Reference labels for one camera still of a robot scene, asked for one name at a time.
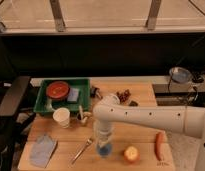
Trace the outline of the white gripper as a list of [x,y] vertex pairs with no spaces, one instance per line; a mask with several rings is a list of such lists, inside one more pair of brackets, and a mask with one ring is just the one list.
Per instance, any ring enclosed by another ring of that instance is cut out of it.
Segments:
[[97,144],[100,147],[104,147],[111,141],[113,126],[110,122],[96,120],[93,130]]

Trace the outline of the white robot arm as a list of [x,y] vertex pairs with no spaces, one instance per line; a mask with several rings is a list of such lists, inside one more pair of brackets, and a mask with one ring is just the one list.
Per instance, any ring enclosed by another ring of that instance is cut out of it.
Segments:
[[105,96],[93,107],[97,144],[111,141],[112,123],[124,122],[183,133],[201,139],[195,171],[205,171],[205,108],[193,106],[126,106],[114,94]]

